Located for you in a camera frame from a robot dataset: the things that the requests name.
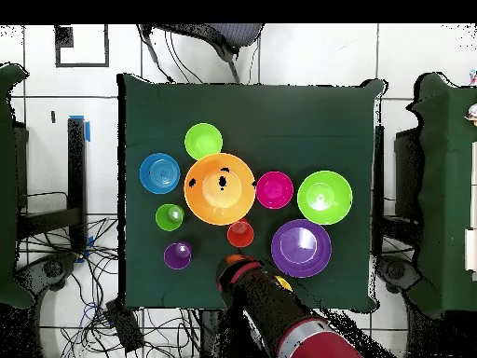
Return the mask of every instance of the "green cloth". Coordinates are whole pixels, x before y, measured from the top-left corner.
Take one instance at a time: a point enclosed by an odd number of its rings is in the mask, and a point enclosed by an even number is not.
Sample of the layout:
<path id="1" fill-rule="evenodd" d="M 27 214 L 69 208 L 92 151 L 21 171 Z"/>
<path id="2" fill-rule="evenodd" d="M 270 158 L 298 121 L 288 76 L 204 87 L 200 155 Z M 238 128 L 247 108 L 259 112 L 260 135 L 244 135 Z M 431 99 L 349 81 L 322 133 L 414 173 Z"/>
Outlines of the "green cloth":
<path id="1" fill-rule="evenodd" d="M 0 65 L 0 302 L 14 308 L 29 308 L 34 300 L 13 280 L 17 249 L 17 159 L 12 113 L 8 95 L 27 74 L 16 64 Z"/>
<path id="2" fill-rule="evenodd" d="M 453 88 L 432 73 L 422 78 L 417 99 L 413 109 L 422 116 L 420 142 L 425 156 L 418 195 L 424 227 L 417 267 L 424 278 L 408 296 L 429 316 L 477 310 L 477 282 L 465 270 L 477 128 L 464 118 L 477 103 L 477 90 Z"/>
<path id="3" fill-rule="evenodd" d="M 243 249 L 258 259 L 270 259 L 274 233 L 285 222 L 303 218 L 296 191 L 318 170 L 347 178 L 353 205 L 345 219 L 326 227 L 332 258 L 319 275 L 289 278 L 273 265 L 310 307 L 370 311 L 371 177 L 374 150 L 375 98 L 380 80 L 359 87 L 290 87 L 241 85 L 149 84 L 124 75 L 126 87 L 126 305 L 129 307 L 224 307 L 215 284 L 220 260 L 235 250 L 227 241 L 227 226 L 216 227 L 195 217 L 184 199 L 184 178 L 195 162 L 184 148 L 187 130 L 211 123 L 224 138 L 222 152 L 242 158 L 255 180 L 268 171 L 286 172 L 293 181 L 293 200 L 276 211 L 258 200 L 247 214 L 253 243 Z M 148 192 L 139 169 L 150 154 L 163 152 L 181 168 L 179 185 L 165 195 Z M 184 222 L 172 232 L 155 221 L 164 203 L 181 205 Z M 192 243 L 193 261 L 172 270 L 163 261 L 175 241 Z"/>

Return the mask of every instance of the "purple cup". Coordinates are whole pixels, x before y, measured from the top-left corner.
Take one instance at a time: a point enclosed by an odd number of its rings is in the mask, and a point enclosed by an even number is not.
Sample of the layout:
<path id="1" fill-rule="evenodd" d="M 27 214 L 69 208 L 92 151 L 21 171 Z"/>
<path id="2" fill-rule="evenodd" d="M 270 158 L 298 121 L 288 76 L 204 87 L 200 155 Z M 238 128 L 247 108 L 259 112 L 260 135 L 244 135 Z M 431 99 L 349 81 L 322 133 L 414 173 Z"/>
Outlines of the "purple cup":
<path id="1" fill-rule="evenodd" d="M 174 270 L 184 269 L 190 263 L 192 247 L 187 241 L 170 244 L 164 251 L 164 262 Z"/>
<path id="2" fill-rule="evenodd" d="M 272 239 L 272 257 L 285 274 L 304 278 L 320 273 L 330 261 L 332 244 L 324 228 L 305 219 L 282 225 Z"/>

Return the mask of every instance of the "lime green cup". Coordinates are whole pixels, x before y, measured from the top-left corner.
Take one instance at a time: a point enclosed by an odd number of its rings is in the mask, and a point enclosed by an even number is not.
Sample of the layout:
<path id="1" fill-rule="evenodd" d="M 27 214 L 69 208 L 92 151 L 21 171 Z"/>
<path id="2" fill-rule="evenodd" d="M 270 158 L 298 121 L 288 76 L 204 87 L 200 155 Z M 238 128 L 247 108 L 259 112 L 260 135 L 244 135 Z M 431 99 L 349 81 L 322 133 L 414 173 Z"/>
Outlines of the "lime green cup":
<path id="1" fill-rule="evenodd" d="M 222 150 L 222 134 L 211 124 L 199 123 L 187 131 L 184 143 L 187 154 L 199 160 Z"/>
<path id="2" fill-rule="evenodd" d="M 156 211 L 156 223 L 163 230 L 172 231 L 181 226 L 184 210 L 177 204 L 163 204 Z"/>
<path id="3" fill-rule="evenodd" d="M 298 208 L 315 224 L 330 225 L 341 221 L 352 202 L 351 186 L 336 172 L 314 172 L 298 188 Z"/>

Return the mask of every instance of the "blue bowl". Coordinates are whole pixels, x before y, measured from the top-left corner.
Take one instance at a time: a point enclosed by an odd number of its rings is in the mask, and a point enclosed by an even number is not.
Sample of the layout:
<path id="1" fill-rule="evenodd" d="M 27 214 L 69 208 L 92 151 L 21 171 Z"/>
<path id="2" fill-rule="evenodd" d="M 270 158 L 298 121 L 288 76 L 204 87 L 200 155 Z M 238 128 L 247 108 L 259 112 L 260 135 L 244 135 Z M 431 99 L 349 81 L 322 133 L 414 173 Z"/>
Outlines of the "blue bowl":
<path id="1" fill-rule="evenodd" d="M 167 194 L 179 183 L 179 165 L 167 154 L 152 154 L 139 169 L 139 178 L 144 188 L 153 194 Z"/>

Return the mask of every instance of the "gray chair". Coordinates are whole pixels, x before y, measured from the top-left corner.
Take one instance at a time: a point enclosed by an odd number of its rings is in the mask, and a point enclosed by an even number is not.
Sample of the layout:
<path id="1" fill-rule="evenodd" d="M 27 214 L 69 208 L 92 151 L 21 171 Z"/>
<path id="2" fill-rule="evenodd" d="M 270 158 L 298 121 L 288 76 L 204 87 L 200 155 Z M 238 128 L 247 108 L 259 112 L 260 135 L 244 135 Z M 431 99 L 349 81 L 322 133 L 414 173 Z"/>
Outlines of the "gray chair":
<path id="1" fill-rule="evenodd" d="M 204 40 L 213 46 L 219 57 L 228 63 L 232 75 L 238 84 L 240 79 L 233 62 L 233 57 L 234 55 L 239 55 L 241 47 L 248 47 L 258 39 L 264 26 L 264 23 L 161 23 L 140 25 L 143 39 L 155 63 L 158 64 L 157 57 L 149 37 L 153 28 L 188 35 Z"/>

